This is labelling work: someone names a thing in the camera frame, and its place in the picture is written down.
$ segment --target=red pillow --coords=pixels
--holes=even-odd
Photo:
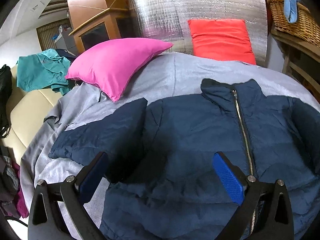
[[[245,21],[188,20],[195,56],[256,65]]]

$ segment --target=silver bolt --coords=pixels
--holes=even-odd
[[[75,176],[73,176],[73,175],[70,175],[70,176],[68,176],[67,178],[66,178],[66,181],[67,182],[73,182],[75,180]]]
[[[256,177],[253,176],[253,175],[249,175],[249,176],[248,176],[248,181],[250,181],[250,182],[255,182],[255,181],[256,181]]]
[[[280,185],[280,186],[283,186],[284,185],[284,181],[282,180],[282,179],[278,179],[278,184]]]
[[[38,185],[38,186],[41,186],[42,184],[44,184],[44,179],[39,179],[39,180],[37,181],[37,185]]]

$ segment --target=beige chair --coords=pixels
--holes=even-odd
[[[11,72],[12,94],[6,106],[11,130],[8,137],[2,139],[2,143],[9,148],[11,156],[20,165],[22,155],[61,93],[55,93],[51,89],[25,92],[16,86],[17,66]]]

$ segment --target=gold metal zipper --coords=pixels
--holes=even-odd
[[[251,159],[250,151],[249,151],[249,143],[248,143],[248,139],[247,139],[247,134],[245,133],[245,129],[244,129],[244,124],[243,124],[243,121],[242,121],[242,117],[241,117],[241,114],[240,114],[240,108],[239,108],[239,104],[238,104],[237,91],[236,91],[236,90],[233,90],[232,92],[233,92],[233,95],[234,95],[234,97],[235,97],[237,114],[238,114],[238,118],[239,118],[241,130],[242,130],[242,134],[243,134],[243,137],[244,137],[244,142],[245,142],[245,148],[246,148],[246,152],[247,152],[247,157],[248,157],[248,160],[249,160],[250,175],[253,175],[253,165],[252,165],[252,159]],[[251,223],[250,234],[253,232],[255,219],[256,219],[256,211],[254,211],[254,212],[253,212],[253,215],[252,215],[252,223]]]

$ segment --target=black bag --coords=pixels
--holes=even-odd
[[[6,138],[10,131],[6,105],[12,93],[12,74],[10,67],[3,65],[0,69],[0,138]]]

